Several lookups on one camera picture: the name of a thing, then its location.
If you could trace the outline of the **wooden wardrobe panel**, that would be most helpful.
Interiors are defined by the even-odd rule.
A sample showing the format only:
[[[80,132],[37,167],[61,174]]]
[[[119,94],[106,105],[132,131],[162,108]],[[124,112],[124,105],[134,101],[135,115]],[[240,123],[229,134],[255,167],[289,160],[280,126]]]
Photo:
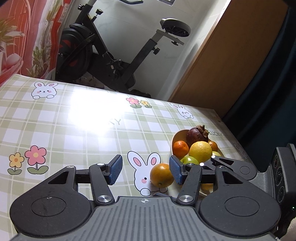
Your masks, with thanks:
[[[230,1],[168,100],[223,117],[266,58],[287,10],[284,1]]]

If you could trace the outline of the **small orange mandarin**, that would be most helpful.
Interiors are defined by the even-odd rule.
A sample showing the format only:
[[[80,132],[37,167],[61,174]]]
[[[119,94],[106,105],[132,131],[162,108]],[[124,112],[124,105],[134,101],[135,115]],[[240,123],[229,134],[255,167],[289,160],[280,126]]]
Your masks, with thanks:
[[[185,157],[189,152],[189,147],[186,142],[184,141],[176,141],[173,144],[173,154],[181,160]]]

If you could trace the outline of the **beige round plate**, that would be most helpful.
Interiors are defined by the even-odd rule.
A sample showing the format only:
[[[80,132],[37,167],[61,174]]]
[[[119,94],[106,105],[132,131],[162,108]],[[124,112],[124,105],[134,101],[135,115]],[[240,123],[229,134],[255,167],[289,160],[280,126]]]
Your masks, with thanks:
[[[200,141],[201,144],[187,144],[187,133],[189,130],[180,130],[178,131],[172,141],[171,141],[171,151],[172,153],[180,158],[180,161],[182,162],[182,159],[186,156],[189,156],[191,158],[195,158],[198,163],[206,162],[210,159],[210,151],[212,155],[215,156],[224,156],[221,150],[218,148],[217,144],[208,139],[207,143],[206,141]]]

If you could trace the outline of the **small orange kumquat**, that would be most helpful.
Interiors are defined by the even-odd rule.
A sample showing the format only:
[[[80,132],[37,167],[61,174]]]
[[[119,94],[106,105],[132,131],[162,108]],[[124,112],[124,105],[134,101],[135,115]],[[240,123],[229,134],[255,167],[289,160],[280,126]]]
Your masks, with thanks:
[[[209,141],[208,143],[209,143],[209,145],[211,146],[213,152],[217,152],[217,151],[218,151],[218,145],[217,145],[216,142],[214,142],[214,141]]]

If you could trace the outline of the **orange near bunny print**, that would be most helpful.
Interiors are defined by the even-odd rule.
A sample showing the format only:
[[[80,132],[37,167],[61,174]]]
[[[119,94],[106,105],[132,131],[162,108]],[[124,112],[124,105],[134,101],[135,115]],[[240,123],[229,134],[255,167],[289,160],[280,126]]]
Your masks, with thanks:
[[[160,163],[154,166],[150,172],[150,181],[158,188],[169,187],[174,181],[169,164]]]

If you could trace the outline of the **green plaid tablecloth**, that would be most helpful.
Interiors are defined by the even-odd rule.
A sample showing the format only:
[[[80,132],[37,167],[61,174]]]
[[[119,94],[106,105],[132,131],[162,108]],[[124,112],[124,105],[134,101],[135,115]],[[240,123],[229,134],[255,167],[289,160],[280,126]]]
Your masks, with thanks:
[[[1,240],[16,233],[13,201],[63,167],[86,169],[121,155],[112,193],[138,196],[128,152],[144,160],[158,153],[166,163],[173,136],[197,125],[223,156],[249,159],[214,110],[13,75],[1,85]]]

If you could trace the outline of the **pink printed wall tapestry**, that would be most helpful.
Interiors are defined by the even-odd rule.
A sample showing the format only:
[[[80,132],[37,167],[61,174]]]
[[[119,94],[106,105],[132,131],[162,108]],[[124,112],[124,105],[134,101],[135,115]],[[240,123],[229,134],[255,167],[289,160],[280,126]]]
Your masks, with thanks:
[[[1,83],[14,74],[54,79],[73,1],[1,1]]]

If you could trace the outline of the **yellow lemon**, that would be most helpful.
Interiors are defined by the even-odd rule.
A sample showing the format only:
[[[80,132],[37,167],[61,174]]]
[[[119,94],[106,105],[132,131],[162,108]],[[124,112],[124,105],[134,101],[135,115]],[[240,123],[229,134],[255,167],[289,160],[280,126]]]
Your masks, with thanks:
[[[191,145],[189,156],[195,158],[198,162],[205,162],[212,156],[212,148],[208,142],[198,141]]]

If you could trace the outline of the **dark teal curtain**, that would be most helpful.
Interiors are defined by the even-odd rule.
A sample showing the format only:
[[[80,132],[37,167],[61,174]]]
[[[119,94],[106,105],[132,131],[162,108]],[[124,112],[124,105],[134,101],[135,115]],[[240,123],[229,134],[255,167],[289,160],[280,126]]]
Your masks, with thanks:
[[[259,70],[223,117],[256,168],[276,147],[295,144],[295,7],[290,7]]]

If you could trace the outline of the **yellow-green jujube fruit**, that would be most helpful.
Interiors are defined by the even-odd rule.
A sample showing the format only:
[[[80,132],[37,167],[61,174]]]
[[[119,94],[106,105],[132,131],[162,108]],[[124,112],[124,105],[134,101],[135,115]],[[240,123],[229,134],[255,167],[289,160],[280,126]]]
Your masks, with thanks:
[[[217,152],[217,151],[213,151],[212,152],[212,155],[214,155],[214,156],[221,156],[222,157],[222,155],[219,152]]]

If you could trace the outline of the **dark purple mangosteen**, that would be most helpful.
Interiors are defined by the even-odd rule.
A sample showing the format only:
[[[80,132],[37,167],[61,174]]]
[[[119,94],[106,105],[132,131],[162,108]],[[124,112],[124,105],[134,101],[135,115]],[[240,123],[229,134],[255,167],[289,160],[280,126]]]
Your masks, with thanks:
[[[197,125],[194,128],[191,128],[186,135],[186,142],[189,147],[195,142],[204,141],[208,142],[209,131],[205,129],[204,125]]]

